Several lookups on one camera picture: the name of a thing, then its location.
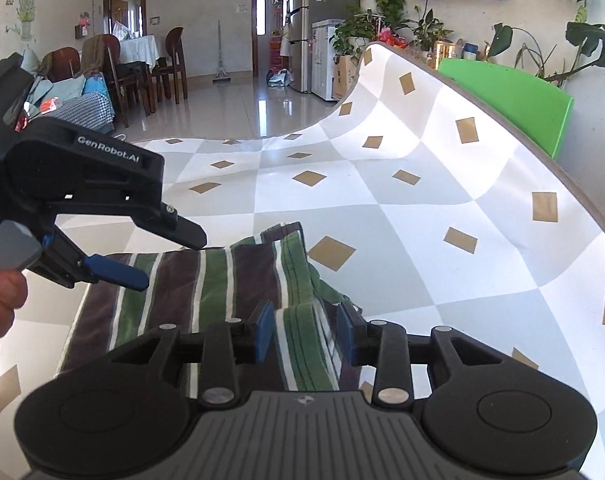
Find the brown cardboard box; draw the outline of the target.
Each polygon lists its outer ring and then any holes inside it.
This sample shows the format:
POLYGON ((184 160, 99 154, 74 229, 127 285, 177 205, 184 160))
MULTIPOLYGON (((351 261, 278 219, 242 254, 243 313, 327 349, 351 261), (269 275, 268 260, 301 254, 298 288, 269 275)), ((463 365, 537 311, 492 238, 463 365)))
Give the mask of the brown cardboard box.
POLYGON ((339 55, 334 58, 332 96, 341 100, 351 89, 358 77, 358 60, 351 55, 339 55))

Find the white refrigerator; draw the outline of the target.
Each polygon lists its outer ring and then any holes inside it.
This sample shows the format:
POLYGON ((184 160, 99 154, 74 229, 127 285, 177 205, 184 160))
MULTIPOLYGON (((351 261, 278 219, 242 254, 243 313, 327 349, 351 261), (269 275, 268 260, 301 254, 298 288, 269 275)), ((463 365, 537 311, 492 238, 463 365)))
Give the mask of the white refrigerator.
POLYGON ((292 88, 333 101, 331 37, 349 16, 348 0, 288 0, 288 70, 292 88))

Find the plastic bag on floor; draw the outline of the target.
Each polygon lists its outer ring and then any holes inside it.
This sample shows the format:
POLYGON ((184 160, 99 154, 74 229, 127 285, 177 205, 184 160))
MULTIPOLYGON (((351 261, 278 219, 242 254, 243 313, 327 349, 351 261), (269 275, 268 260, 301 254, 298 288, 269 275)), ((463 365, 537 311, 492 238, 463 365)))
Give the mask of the plastic bag on floor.
POLYGON ((270 88, 285 88, 292 83, 292 75, 286 68, 280 68, 279 70, 269 70, 267 73, 266 81, 267 86, 270 88))

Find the checkered fabric sofa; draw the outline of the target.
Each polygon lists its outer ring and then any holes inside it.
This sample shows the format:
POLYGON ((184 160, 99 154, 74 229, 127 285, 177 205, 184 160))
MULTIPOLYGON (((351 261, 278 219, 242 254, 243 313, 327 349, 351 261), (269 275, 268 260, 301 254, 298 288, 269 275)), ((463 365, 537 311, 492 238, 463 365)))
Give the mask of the checkered fabric sofa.
POLYGON ((112 104, 110 104, 109 98, 97 92, 87 93, 67 101, 63 101, 61 98, 44 99, 39 106, 25 102, 24 112, 30 122, 48 116, 98 133, 107 134, 115 130, 115 112, 112 104))

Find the green plastic object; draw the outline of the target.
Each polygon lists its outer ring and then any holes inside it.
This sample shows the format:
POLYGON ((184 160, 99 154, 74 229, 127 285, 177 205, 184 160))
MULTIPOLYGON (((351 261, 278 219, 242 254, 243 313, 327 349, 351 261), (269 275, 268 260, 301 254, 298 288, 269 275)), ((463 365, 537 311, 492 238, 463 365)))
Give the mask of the green plastic object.
POLYGON ((574 98, 531 74, 488 62, 445 58, 438 72, 454 80, 556 159, 574 98))

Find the dark wooden dining chair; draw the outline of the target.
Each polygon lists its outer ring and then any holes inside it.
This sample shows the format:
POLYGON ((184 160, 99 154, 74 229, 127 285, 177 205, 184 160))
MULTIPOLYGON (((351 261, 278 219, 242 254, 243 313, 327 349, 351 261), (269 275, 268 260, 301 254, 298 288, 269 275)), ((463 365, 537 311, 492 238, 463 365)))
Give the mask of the dark wooden dining chair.
POLYGON ((96 35, 82 44, 82 73, 86 78, 94 73, 104 76, 107 95, 115 102, 117 114, 126 128, 129 127, 127 109, 130 93, 142 99, 146 116, 155 112, 155 103, 160 102, 163 96, 167 99, 173 96, 176 104, 188 99, 182 36, 182 27, 168 32, 165 40, 167 58, 150 52, 149 58, 133 61, 122 59, 124 41, 112 34, 96 35))

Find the fruit pile on counter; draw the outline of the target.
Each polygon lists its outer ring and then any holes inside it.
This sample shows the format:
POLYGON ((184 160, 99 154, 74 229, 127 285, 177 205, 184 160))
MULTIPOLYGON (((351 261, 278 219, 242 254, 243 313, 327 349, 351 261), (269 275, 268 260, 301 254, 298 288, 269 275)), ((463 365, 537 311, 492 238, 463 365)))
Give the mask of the fruit pile on counter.
POLYGON ((406 49, 406 47, 408 47, 408 40, 406 40, 405 37, 398 35, 397 32, 393 32, 388 27, 385 27, 380 31, 377 40, 397 49, 406 49))

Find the checkered diamond pattern tablecloth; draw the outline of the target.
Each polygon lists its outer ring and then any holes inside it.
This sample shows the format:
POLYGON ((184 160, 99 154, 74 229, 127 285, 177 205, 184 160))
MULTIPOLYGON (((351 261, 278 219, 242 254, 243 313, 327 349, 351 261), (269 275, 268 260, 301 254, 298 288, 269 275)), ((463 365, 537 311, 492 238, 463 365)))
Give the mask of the checkered diamond pattern tablecloth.
POLYGON ((452 84, 373 47, 336 110, 285 136, 246 141, 155 133, 165 200, 202 223, 204 275, 160 266, 173 295, 194 292, 195 324, 238 312, 266 287, 234 249, 299 223, 275 246, 278 349, 248 388, 365 388, 371 368, 339 364, 330 311, 293 286, 306 260, 367 318, 412 332, 462 330, 565 382, 598 433, 583 473, 605 479, 605 221, 549 157, 452 84))

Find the green potted plant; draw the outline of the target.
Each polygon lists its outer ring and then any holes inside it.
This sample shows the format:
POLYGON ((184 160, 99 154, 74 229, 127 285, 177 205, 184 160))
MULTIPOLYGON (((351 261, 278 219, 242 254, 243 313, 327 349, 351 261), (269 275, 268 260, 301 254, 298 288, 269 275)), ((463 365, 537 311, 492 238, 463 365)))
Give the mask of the green potted plant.
POLYGON ((428 1, 414 6, 413 18, 408 15, 406 0, 349 0, 348 9, 348 18, 335 28, 331 38, 337 55, 360 58, 370 42, 379 41, 377 37, 385 27, 405 37, 407 48, 420 52, 432 51, 437 41, 448 40, 452 34, 428 1))

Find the green brown striped shirt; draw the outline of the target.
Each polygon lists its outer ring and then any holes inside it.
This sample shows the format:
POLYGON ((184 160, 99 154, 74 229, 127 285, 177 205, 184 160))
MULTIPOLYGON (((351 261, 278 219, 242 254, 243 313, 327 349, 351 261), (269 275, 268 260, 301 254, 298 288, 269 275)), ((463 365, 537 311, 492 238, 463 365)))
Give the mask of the green brown striped shirt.
POLYGON ((361 370, 337 341, 339 307, 350 299, 321 280, 308 260, 300 223, 276 224, 228 247, 158 254, 120 254, 147 274, 136 292, 105 282, 88 287, 65 342, 60 372, 91 362, 162 324, 181 333, 206 332, 230 318, 246 320, 266 301, 275 331, 266 359, 238 371, 240 388, 356 390, 361 370))

